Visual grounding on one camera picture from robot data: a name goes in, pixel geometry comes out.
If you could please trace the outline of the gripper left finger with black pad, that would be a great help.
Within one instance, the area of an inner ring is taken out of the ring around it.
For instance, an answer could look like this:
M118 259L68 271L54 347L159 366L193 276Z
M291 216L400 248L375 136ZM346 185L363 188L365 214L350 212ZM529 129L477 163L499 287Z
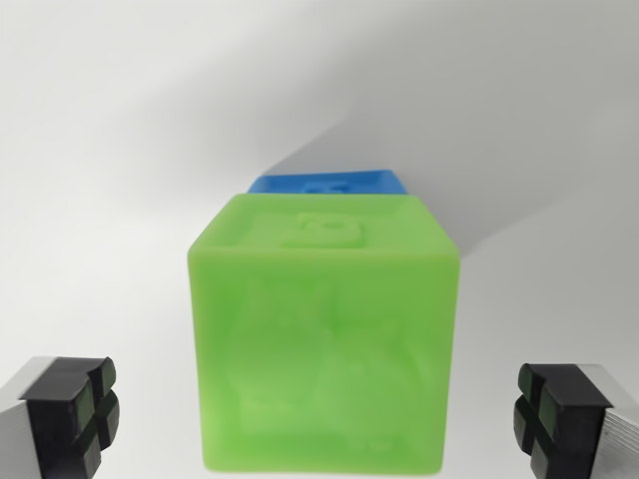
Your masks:
M1 386L1 476L92 478L117 434L113 360L35 356Z

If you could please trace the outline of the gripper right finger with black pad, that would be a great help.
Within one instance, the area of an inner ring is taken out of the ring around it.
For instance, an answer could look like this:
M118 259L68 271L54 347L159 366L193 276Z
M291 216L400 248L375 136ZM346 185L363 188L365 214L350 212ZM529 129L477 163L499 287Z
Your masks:
M598 364L523 364L517 444L537 478L636 478L638 401Z

